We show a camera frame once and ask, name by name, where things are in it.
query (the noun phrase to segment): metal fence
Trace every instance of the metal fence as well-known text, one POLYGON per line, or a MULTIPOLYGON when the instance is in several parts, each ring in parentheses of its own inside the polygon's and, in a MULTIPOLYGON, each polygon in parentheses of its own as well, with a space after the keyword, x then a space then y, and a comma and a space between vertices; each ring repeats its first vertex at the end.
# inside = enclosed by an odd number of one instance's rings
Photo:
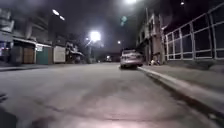
POLYGON ((165 35, 168 60, 224 59, 224 3, 165 35))

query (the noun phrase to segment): street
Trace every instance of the street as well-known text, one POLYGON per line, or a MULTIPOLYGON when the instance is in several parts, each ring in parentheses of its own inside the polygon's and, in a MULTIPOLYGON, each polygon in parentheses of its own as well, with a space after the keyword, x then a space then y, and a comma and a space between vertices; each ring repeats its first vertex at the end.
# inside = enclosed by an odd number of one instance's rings
POLYGON ((143 73, 118 67, 1 72, 0 91, 8 96, 2 107, 17 116, 19 128, 210 127, 143 73))

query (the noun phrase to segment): curb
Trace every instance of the curb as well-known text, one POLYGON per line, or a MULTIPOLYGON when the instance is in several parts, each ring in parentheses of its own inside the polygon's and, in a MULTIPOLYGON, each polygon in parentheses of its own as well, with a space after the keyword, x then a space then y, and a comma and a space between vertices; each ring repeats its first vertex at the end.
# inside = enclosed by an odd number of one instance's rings
POLYGON ((224 95, 210 91, 205 88, 201 88, 200 85, 190 83, 184 80, 180 80, 168 75, 164 75, 149 69, 139 67, 138 70, 142 71, 146 75, 158 80, 165 86, 168 86, 172 90, 179 94, 194 100, 201 105, 209 108, 219 118, 224 119, 224 95))
POLYGON ((19 68, 6 68, 0 69, 0 72, 10 72, 10 71, 22 71, 22 70, 34 70, 34 69, 44 69, 44 67, 37 67, 37 68, 26 68, 26 67, 19 67, 19 68))

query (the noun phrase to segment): sidewalk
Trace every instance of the sidewalk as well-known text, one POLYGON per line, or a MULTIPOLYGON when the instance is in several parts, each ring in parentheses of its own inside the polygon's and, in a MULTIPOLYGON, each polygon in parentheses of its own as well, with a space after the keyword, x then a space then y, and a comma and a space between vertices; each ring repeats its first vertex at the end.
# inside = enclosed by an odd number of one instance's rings
POLYGON ((224 114, 224 74, 170 66, 138 68, 175 91, 224 114))
POLYGON ((47 65, 22 65, 18 67, 0 67, 0 72, 6 72, 6 71, 18 71, 18 70, 32 70, 32 69, 41 69, 41 68, 47 68, 49 66, 47 65))

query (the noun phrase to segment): white car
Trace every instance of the white car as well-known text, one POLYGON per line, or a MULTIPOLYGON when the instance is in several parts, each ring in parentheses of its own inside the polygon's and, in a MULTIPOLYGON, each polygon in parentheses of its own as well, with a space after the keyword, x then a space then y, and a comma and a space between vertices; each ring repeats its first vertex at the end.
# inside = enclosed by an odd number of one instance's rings
POLYGON ((137 67, 143 65, 142 55, 135 50, 125 50, 122 52, 120 66, 125 67, 137 67))

